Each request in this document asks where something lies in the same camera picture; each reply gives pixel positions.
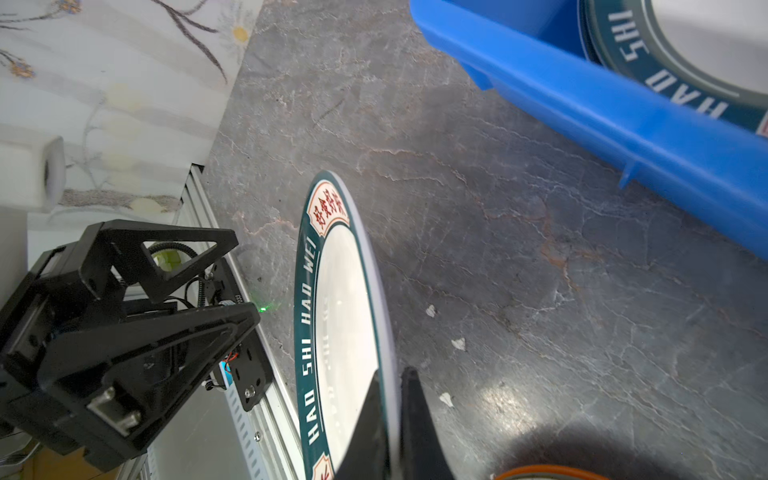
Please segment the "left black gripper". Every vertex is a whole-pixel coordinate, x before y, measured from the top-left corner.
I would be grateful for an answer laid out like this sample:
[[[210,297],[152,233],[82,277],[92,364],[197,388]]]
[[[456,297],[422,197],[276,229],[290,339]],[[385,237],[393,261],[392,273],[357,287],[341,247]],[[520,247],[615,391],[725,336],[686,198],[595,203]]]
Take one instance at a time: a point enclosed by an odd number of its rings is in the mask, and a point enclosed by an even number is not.
[[[229,229],[112,220],[42,254],[1,312],[2,419],[101,471],[144,453],[258,324],[251,303],[172,297],[237,245]]]

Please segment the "green rim white plate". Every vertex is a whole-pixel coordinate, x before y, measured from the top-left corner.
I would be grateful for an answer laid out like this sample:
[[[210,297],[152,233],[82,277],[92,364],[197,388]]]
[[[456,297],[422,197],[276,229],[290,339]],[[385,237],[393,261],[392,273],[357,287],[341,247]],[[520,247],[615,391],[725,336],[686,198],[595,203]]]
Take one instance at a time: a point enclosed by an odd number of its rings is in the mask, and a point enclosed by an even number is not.
[[[584,1],[600,63],[672,103],[767,134],[764,1]]]

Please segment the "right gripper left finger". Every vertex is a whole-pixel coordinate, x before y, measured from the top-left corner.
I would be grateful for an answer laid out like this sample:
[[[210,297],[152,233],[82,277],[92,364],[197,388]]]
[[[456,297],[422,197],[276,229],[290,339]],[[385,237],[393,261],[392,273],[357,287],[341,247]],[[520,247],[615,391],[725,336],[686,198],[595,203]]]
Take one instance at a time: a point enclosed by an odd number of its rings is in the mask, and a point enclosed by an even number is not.
[[[389,443],[382,413],[379,372],[371,379],[338,480],[384,480],[389,472]]]

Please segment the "teal patterned small plate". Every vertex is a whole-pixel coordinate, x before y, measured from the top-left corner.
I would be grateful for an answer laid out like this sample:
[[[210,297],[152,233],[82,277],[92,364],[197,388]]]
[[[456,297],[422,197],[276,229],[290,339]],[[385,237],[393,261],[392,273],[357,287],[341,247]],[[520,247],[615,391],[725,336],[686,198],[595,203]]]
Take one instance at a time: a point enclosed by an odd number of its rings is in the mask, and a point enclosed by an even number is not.
[[[608,480],[587,470],[562,465],[536,464],[516,467],[494,480]]]

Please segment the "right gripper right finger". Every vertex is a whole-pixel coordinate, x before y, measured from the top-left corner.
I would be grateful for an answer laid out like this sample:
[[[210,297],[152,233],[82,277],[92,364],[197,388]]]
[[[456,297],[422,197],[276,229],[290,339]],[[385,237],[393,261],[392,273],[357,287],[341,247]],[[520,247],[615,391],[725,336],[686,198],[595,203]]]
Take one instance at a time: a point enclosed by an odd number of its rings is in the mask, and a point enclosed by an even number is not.
[[[417,370],[406,367],[402,379],[401,468],[408,480],[453,480],[440,446]]]

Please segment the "blue plastic bin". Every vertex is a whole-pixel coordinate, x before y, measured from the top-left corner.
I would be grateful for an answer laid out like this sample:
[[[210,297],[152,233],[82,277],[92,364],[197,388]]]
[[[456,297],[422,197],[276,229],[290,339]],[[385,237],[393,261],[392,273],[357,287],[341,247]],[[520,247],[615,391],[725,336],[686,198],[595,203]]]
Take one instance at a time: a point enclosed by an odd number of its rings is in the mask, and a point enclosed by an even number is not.
[[[759,257],[767,143],[590,62],[573,1],[414,1],[427,42],[475,84],[608,161]]]

